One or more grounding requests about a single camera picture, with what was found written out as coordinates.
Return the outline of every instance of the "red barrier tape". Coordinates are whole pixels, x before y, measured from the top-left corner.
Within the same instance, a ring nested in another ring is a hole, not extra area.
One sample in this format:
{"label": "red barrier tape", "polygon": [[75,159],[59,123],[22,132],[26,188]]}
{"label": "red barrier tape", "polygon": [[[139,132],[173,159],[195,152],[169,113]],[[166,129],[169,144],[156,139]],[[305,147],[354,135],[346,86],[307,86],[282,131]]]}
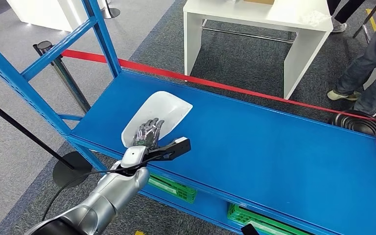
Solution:
{"label": "red barrier tape", "polygon": [[[93,54],[93,53],[88,53],[88,52],[82,52],[82,51],[68,50],[67,49],[62,53],[62,55],[66,56],[66,57],[76,58],[76,59],[106,63],[106,58],[103,55],[99,55],[99,54]],[[119,63],[120,63],[121,66],[129,68],[129,69],[133,69],[133,70],[138,70],[138,71],[148,72],[148,73],[152,73],[152,74],[156,74],[156,75],[171,77],[171,78],[184,80],[184,81],[188,81],[188,82],[192,82],[192,83],[197,83],[197,84],[201,84],[201,85],[205,85],[205,86],[209,86],[209,87],[221,88],[221,89],[225,89],[225,90],[229,90],[229,91],[233,91],[233,92],[249,94],[249,95],[258,96],[258,97],[262,97],[262,98],[266,98],[266,99],[280,101],[280,102],[283,102],[283,103],[295,104],[295,105],[299,105],[299,106],[302,106],[302,107],[317,109],[317,110],[326,111],[326,112],[330,112],[330,113],[345,114],[347,116],[351,116],[351,117],[355,117],[355,118],[361,118],[361,119],[376,121],[375,118],[363,117],[363,116],[354,115],[354,114],[347,114],[347,113],[342,112],[342,111],[327,109],[327,108],[323,108],[323,107],[319,107],[319,106],[315,106],[315,105],[311,105],[311,104],[306,104],[306,103],[301,103],[301,102],[297,102],[297,101],[293,101],[293,100],[283,99],[283,98],[280,98],[280,97],[276,97],[276,96],[272,96],[272,95],[268,95],[268,94],[262,94],[262,93],[259,93],[259,92],[253,92],[253,91],[249,91],[249,90],[246,90],[246,89],[233,87],[233,86],[229,86],[229,85],[224,85],[224,84],[221,84],[221,83],[212,82],[212,81],[208,81],[208,80],[197,78],[197,77],[191,77],[191,76],[183,75],[183,74],[180,74],[180,73],[177,73],[177,72],[158,69],[158,68],[155,68],[155,67],[139,64],[139,63],[128,61],[128,60],[119,59]]]}

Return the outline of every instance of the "green plastic crate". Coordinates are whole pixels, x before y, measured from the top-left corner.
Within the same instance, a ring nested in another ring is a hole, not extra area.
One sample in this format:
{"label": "green plastic crate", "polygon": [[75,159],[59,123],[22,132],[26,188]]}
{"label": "green plastic crate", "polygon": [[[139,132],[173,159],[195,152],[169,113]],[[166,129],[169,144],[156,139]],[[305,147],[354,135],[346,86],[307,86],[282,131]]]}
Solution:
{"label": "green plastic crate", "polygon": [[197,190],[193,188],[152,173],[148,183],[191,204],[197,195]]}
{"label": "green plastic crate", "polygon": [[230,204],[227,217],[241,225],[252,224],[256,229],[270,235],[311,235],[311,233],[283,224],[235,204]]}

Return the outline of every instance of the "shelf surface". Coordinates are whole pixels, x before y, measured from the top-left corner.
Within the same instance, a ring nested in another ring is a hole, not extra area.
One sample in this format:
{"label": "shelf surface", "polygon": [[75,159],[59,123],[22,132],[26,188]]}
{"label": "shelf surface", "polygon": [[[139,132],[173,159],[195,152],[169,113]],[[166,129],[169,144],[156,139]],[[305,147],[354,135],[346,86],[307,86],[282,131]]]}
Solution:
{"label": "shelf surface", "polygon": [[122,71],[72,135],[123,153],[122,130],[157,91],[193,105],[160,145],[185,136],[192,150],[153,166],[302,223],[376,234],[376,140],[363,134]]}

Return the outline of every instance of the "robotic arm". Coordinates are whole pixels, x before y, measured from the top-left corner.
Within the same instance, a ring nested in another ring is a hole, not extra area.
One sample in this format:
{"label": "robotic arm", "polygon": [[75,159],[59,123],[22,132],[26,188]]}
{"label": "robotic arm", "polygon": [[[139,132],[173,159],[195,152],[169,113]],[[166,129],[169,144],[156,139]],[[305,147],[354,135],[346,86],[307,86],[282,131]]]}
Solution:
{"label": "robotic arm", "polygon": [[104,175],[96,188],[82,203],[59,216],[45,220],[25,235],[97,235],[117,216],[149,180],[146,164],[152,161],[171,161],[190,151],[189,139],[182,137],[173,143],[157,148],[163,121],[157,118],[142,124],[121,161],[117,161]]}

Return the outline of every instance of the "sneaker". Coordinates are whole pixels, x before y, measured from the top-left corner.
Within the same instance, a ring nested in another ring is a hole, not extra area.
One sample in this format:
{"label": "sneaker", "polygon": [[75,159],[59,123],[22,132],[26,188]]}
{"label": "sneaker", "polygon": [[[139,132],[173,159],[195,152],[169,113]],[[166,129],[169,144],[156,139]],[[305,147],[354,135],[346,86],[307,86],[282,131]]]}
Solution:
{"label": "sneaker", "polygon": [[338,23],[333,27],[332,33],[342,33],[347,29],[347,23]]}
{"label": "sneaker", "polygon": [[347,99],[347,100],[351,100],[351,101],[356,101],[361,96],[361,93],[354,91],[350,95],[345,95],[345,94],[338,94],[334,90],[332,90],[332,91],[328,92],[327,96],[331,100]]}

